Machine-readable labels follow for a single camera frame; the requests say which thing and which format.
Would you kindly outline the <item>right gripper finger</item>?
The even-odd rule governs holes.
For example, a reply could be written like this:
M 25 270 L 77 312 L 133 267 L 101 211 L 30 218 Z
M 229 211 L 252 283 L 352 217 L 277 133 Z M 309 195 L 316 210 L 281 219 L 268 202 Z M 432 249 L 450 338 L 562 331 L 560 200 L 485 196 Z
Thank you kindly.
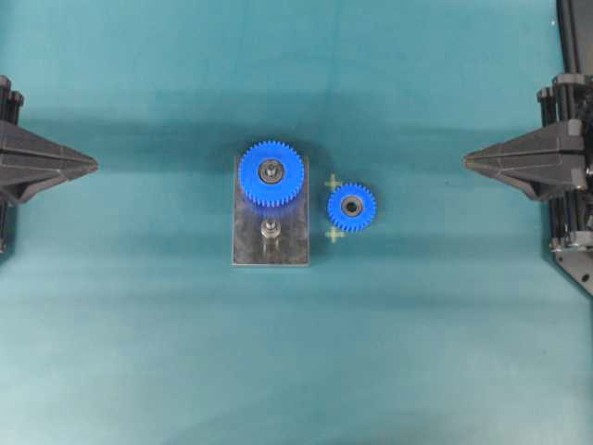
M 572 191 L 587 191 L 585 157 L 572 154 L 536 154 L 464 158 L 464 166 L 485 177 L 522 191 L 534 201 L 549 201 Z
M 464 157 L 465 162 L 477 162 L 512 157 L 533 157 L 552 154 L 585 152 L 584 123 L 578 119 L 557 121 L 531 133 L 503 143 L 496 143 Z

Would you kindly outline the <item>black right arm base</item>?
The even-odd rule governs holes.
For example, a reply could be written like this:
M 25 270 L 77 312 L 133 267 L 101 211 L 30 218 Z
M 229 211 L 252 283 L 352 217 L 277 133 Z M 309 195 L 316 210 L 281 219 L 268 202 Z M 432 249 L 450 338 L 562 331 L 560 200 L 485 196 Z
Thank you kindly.
M 592 3 L 559 1 L 557 15 L 564 73 L 592 77 Z M 592 293 L 592 249 L 554 252 L 553 259 L 588 295 Z

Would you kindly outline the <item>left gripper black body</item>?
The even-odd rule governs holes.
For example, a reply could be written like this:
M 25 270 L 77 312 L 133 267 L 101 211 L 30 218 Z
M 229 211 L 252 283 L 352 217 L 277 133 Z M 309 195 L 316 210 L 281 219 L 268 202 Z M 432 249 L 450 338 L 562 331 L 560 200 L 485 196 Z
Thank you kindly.
M 7 76 L 1 77 L 1 121 L 7 121 L 14 125 L 19 123 L 19 111 L 24 104 L 24 96 L 12 90 L 12 83 Z M 9 203 L 4 195 L 1 195 L 1 252 L 6 252 L 6 224 L 8 218 Z

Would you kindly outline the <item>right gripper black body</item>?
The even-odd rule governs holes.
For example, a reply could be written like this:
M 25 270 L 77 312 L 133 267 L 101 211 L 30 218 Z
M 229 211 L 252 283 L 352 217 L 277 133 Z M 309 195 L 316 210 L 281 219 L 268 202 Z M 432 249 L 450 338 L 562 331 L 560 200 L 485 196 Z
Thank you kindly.
M 592 249 L 592 77 L 576 73 L 556 76 L 552 86 L 537 93 L 544 126 L 557 121 L 583 122 L 585 188 L 553 197 L 548 204 L 553 252 Z

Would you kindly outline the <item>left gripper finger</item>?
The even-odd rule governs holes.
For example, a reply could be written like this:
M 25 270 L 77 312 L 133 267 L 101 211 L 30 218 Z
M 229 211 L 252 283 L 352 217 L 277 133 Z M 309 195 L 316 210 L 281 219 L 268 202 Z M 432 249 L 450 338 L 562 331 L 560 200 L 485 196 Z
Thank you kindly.
M 98 170 L 97 162 L 60 161 L 57 168 L 1 167 L 1 198 L 24 204 L 42 191 Z
M 68 146 L 50 141 L 7 121 L 1 121 L 1 150 L 3 152 L 96 164 L 96 160 Z

